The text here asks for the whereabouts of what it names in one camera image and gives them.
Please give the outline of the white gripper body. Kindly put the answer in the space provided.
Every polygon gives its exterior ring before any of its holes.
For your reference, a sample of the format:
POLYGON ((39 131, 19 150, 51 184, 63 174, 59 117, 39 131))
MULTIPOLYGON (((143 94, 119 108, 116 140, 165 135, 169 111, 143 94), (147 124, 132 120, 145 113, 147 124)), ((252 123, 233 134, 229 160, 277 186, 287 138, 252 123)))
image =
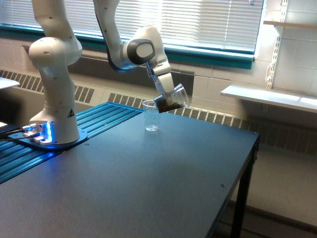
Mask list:
POLYGON ((154 72, 151 71, 151 77, 155 83, 156 90, 161 95, 170 94, 174 91, 174 83, 170 72, 155 75, 154 72))

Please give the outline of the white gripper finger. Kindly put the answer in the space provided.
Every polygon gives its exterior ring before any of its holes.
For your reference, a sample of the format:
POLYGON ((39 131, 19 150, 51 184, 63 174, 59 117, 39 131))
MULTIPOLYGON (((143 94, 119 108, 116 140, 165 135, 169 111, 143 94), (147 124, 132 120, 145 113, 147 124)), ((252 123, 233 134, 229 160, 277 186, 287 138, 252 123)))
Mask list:
POLYGON ((174 93, 173 92, 167 93, 167 104, 174 104, 174 93))

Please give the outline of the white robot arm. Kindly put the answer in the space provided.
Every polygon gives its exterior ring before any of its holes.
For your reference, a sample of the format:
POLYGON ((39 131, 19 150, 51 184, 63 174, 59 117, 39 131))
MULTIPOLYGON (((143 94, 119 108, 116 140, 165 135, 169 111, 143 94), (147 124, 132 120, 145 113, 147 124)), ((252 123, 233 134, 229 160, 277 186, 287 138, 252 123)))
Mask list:
MULTIPOLYGON (((37 125, 30 136, 43 145, 66 144, 79 139, 74 114, 74 83, 68 67, 76 63, 82 46, 74 35, 61 0, 35 0, 32 2, 35 20, 45 36, 35 41, 29 57, 38 69, 44 86, 44 108, 31 118, 37 125)), ((119 35, 115 12, 116 0, 96 0, 94 9, 103 34, 110 62, 122 70, 145 65, 160 96, 155 99, 159 112, 166 112, 175 104, 176 96, 171 67, 157 28, 142 27, 124 43, 119 35)))

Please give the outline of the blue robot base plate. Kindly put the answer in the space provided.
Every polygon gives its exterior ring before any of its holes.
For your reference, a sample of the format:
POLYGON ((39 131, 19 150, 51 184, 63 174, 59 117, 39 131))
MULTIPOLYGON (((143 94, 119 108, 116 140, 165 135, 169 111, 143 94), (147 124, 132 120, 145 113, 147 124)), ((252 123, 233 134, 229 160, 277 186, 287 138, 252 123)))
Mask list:
POLYGON ((41 149, 46 151, 64 151, 71 149, 75 147, 76 145, 79 145, 87 140, 88 134, 84 130, 79 131, 79 138, 73 142, 70 143, 56 143, 56 142, 50 142, 47 143, 46 141, 37 141, 35 138, 24 138, 20 139, 21 137, 24 137, 22 132, 14 133, 8 136, 9 139, 13 139, 15 142, 22 144, 24 146, 32 147, 35 149, 41 149))

